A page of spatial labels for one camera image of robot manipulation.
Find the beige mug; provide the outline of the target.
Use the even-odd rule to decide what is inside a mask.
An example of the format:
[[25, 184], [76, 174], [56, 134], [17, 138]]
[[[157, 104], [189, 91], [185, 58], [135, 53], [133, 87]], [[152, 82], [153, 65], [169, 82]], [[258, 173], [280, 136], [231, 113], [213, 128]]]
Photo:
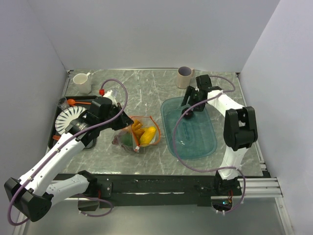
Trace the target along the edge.
[[194, 77], [195, 69], [187, 66], [178, 68], [176, 86], [180, 89], [186, 89], [191, 79]]

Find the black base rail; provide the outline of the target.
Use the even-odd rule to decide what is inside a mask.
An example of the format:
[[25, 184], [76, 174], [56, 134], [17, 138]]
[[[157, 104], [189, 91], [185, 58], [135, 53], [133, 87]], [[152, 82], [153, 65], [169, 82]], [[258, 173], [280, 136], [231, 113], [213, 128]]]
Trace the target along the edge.
[[245, 188], [237, 178], [223, 180], [205, 175], [93, 174], [96, 186], [88, 197], [100, 197], [115, 207], [197, 205], [210, 207], [211, 198], [242, 196]]

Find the dark purple plum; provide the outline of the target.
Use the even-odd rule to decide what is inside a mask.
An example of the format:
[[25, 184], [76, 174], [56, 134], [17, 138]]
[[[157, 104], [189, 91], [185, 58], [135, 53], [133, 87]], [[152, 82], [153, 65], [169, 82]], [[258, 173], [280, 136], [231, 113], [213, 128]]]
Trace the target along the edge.
[[187, 110], [188, 110], [188, 108], [184, 108], [182, 110], [181, 114], [183, 115], [184, 119], [191, 119], [194, 115], [194, 112], [193, 112], [193, 110], [189, 110], [189, 111], [187, 111]]

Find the white cup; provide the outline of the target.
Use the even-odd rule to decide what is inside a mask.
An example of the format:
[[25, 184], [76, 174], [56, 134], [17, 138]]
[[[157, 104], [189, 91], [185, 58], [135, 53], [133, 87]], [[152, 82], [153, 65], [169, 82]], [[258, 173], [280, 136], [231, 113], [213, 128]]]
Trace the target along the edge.
[[81, 94], [89, 94], [91, 92], [90, 72], [79, 73], [73, 77], [73, 83], [76, 85]]

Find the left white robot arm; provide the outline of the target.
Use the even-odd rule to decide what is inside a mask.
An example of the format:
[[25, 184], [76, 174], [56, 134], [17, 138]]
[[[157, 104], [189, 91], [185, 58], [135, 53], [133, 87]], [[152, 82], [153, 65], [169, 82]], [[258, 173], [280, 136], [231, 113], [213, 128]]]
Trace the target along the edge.
[[95, 176], [83, 170], [73, 177], [52, 183], [62, 167], [82, 151], [105, 129], [120, 130], [133, 121], [114, 98], [99, 96], [77, 118], [70, 121], [59, 141], [31, 170], [19, 179], [9, 178], [4, 188], [9, 207], [17, 208], [27, 219], [36, 222], [58, 202], [81, 194], [100, 200], [103, 187]]

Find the green lime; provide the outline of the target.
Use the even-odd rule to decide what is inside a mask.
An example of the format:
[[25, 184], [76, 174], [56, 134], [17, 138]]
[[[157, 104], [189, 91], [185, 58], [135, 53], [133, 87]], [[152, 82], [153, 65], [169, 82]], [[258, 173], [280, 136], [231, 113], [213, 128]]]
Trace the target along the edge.
[[125, 133], [121, 136], [121, 143], [125, 146], [132, 146], [133, 145], [133, 138], [130, 133]]

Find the purple grape bunch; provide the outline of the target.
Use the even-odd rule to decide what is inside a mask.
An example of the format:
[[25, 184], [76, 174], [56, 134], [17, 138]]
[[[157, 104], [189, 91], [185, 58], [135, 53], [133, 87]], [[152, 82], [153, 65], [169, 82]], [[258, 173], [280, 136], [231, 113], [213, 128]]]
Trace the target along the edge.
[[133, 146], [125, 146], [121, 143], [121, 136], [114, 136], [113, 140], [112, 140], [112, 144], [113, 145], [118, 145], [121, 148], [123, 148], [124, 150], [127, 151], [133, 151]]

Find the orange ginger root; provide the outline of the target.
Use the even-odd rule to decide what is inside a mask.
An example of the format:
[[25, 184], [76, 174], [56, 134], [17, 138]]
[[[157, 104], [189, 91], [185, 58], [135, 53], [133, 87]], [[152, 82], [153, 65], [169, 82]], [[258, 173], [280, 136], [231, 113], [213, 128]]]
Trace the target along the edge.
[[132, 124], [132, 131], [137, 137], [137, 139], [140, 139], [141, 136], [144, 134], [144, 130], [141, 127], [142, 127], [142, 123], [138, 121], [137, 119], [135, 119], [134, 123]]

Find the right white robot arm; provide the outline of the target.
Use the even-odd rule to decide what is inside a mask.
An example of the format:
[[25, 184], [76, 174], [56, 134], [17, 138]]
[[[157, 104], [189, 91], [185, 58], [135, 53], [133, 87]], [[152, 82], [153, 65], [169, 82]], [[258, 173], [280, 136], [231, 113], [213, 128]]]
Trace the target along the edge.
[[182, 106], [189, 104], [190, 108], [182, 111], [182, 118], [190, 119], [195, 112], [202, 112], [206, 104], [214, 107], [224, 117], [224, 142], [226, 150], [223, 161], [216, 170], [214, 183], [215, 192], [225, 195], [235, 185], [242, 159], [252, 144], [258, 139], [255, 110], [251, 106], [243, 106], [227, 94], [235, 91], [233, 83], [231, 90], [222, 90], [213, 86], [208, 74], [196, 77], [197, 86], [188, 86]]

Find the striped white plate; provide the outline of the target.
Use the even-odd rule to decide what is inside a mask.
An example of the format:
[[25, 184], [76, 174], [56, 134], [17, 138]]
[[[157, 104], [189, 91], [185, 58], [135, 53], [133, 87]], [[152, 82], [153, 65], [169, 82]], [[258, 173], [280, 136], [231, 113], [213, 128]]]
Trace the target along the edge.
[[82, 106], [72, 106], [61, 111], [55, 120], [55, 129], [57, 133], [62, 135], [70, 122], [78, 118], [85, 110], [86, 108]]

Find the clear zip top bag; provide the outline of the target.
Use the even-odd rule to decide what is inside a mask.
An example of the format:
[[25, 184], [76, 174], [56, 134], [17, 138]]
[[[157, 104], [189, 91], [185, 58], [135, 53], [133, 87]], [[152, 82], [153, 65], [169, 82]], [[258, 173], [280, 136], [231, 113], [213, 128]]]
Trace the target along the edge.
[[152, 116], [132, 116], [133, 124], [116, 131], [112, 145], [127, 152], [139, 153], [160, 142], [161, 131]]

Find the teal plastic tray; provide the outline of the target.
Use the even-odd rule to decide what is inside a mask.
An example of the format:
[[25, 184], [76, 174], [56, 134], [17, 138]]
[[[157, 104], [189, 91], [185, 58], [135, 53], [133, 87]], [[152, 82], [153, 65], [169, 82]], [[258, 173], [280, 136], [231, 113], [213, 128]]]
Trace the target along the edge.
[[[175, 156], [173, 130], [181, 112], [183, 97], [167, 99], [161, 106], [161, 117], [168, 149]], [[207, 110], [195, 112], [191, 119], [182, 119], [176, 128], [176, 150], [183, 160], [198, 159], [213, 154], [217, 139]]]

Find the clear plastic glass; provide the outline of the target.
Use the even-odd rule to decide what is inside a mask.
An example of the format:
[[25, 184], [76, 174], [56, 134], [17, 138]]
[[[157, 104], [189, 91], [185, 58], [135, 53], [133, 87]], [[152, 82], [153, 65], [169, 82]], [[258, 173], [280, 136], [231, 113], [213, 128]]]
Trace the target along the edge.
[[63, 111], [66, 110], [67, 108], [69, 108], [69, 104], [67, 102], [67, 98], [66, 97], [61, 97], [58, 101], [58, 107]]

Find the black tray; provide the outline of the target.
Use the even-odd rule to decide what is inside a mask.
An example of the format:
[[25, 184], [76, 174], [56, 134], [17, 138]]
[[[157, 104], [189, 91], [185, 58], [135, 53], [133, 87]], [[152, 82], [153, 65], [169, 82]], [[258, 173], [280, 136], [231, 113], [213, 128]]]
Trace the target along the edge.
[[[66, 96], [67, 99], [74, 99], [76, 101], [83, 101], [83, 102], [92, 102], [96, 96], [95, 95], [81, 95], [81, 96]], [[87, 110], [89, 110], [90, 105], [84, 105], [84, 104], [77, 104], [74, 106], [82, 106], [85, 107]], [[59, 107], [57, 107], [56, 109], [56, 113], [55, 113], [55, 117], [54, 117], [54, 121], [53, 121], [53, 126], [51, 129], [51, 133], [49, 136], [49, 141], [48, 141], [48, 148], [51, 149], [56, 143], [57, 140], [54, 140], [52, 137], [54, 135], [60, 136], [60, 134], [57, 133], [56, 129], [55, 129], [55, 120], [57, 118], [57, 116], [61, 113], [61, 109]]]

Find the yellow squash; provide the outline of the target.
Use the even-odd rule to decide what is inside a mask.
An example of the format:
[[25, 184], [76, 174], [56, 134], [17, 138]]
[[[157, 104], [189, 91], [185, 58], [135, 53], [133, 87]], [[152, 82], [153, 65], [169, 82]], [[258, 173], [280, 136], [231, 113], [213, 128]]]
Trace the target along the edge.
[[154, 139], [156, 134], [156, 128], [154, 126], [150, 126], [148, 128], [143, 128], [143, 134], [139, 139], [140, 145], [147, 145], [150, 144], [151, 141]]

